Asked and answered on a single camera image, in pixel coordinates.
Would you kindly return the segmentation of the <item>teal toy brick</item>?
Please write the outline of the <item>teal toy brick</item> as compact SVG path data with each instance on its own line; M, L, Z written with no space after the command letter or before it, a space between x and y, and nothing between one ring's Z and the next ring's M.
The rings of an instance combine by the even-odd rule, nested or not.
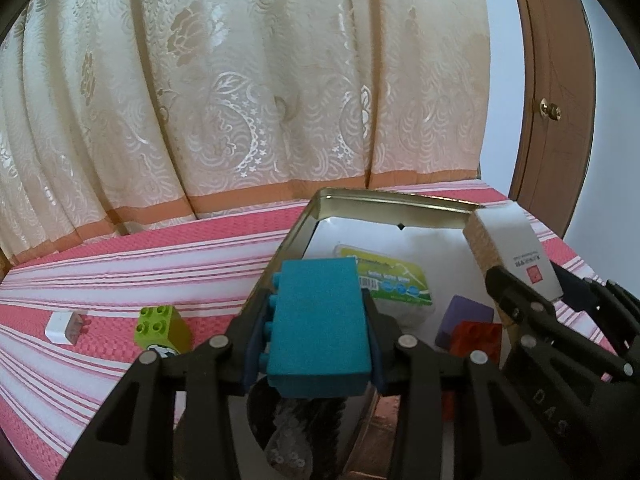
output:
M269 385L285 399L361 396L372 363L356 260L288 260L272 286Z

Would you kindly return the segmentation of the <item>brass door knob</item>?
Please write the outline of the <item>brass door knob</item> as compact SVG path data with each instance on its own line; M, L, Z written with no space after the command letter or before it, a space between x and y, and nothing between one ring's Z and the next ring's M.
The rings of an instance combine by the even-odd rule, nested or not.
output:
M542 117L552 120L552 122L559 122L562 118L561 107L549 102L546 98L541 99L539 102L539 113Z

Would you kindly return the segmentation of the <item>white card box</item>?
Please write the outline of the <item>white card box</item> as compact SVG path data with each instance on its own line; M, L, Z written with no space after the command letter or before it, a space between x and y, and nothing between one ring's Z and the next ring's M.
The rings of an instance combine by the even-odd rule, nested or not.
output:
M510 335L516 331L515 323L498 301L513 278L552 304L563 295L552 262L518 204L478 208L472 212L463 235Z

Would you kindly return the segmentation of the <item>rose gold compact case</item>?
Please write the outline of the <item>rose gold compact case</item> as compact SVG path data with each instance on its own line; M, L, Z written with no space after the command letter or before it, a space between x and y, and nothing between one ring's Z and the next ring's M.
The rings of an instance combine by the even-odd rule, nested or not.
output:
M341 479L386 479L399 412L399 396L375 393L359 424Z

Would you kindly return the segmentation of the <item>purple foam block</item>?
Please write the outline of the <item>purple foam block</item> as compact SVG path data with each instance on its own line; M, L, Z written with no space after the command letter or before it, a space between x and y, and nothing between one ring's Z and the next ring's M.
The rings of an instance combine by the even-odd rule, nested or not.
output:
M494 309L475 300L454 295L445 311L435 337L437 347L448 350L454 329L461 322L491 323L494 319Z

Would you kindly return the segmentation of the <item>white charger plug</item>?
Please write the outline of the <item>white charger plug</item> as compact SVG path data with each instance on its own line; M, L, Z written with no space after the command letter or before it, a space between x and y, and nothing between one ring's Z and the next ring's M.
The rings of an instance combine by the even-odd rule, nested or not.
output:
M51 344L74 346L89 324L88 315L77 311L52 312L44 328L44 336Z

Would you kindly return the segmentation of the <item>cream floral curtain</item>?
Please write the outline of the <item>cream floral curtain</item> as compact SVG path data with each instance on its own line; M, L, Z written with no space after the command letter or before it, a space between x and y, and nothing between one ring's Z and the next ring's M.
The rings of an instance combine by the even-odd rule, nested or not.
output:
M1 17L8 263L480 166L486 0L4 0Z

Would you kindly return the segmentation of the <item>green floss pick box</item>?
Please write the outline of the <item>green floss pick box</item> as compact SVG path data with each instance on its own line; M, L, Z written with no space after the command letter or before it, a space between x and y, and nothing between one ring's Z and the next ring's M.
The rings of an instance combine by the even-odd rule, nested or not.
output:
M360 287L402 328L416 328L434 313L426 275L416 263L344 244L334 247L334 256L356 260Z

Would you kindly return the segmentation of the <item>pink striped tablecloth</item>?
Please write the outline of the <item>pink striped tablecloth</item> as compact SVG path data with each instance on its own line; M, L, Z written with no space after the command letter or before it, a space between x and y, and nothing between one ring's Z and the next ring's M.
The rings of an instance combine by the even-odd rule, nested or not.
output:
M251 206L109 238L13 268L1 281L1 429L25 468L55 479L100 404L141 349L143 307L172 304L194 346L222 333L309 200ZM51 344L52 312L90 324Z

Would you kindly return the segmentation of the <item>gold metal tin tray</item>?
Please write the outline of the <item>gold metal tin tray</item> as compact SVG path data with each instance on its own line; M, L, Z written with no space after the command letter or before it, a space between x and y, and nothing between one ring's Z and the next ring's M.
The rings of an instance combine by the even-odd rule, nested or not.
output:
M424 313L396 300L378 300L376 306L397 318L404 333L446 358L436 337L454 296L492 305L463 235L482 207L439 196L324 188L293 224L247 299L270 287L273 274L288 260L336 258L344 247L400 260L407 269L418 269L414 275L425 281L433 304Z

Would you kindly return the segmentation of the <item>red toy brick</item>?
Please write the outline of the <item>red toy brick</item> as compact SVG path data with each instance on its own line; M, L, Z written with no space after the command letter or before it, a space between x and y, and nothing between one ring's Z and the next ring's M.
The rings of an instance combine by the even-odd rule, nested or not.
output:
M457 388L461 370L461 360L468 358L475 350L487 354L488 360L496 365L500 362L502 346L502 326L498 323L461 321L454 328L442 327L436 336L436 344L446 351L446 358L440 362L440 384L442 385L442 420L454 419L454 390Z

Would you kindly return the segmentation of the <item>brown wooden door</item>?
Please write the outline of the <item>brown wooden door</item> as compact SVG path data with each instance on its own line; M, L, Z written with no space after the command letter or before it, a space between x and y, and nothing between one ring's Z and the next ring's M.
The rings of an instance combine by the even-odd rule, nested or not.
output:
M509 197L564 236L582 192L593 139L596 66L582 0L516 0L525 89L522 133ZM539 102L559 105L559 122Z

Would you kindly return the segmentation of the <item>green football toy brick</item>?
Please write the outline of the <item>green football toy brick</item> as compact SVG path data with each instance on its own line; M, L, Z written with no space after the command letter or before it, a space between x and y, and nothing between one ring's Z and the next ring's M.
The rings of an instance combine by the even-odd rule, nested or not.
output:
M153 350L161 358L180 356L193 348L189 326L171 304L144 307L134 326L134 343L142 350Z

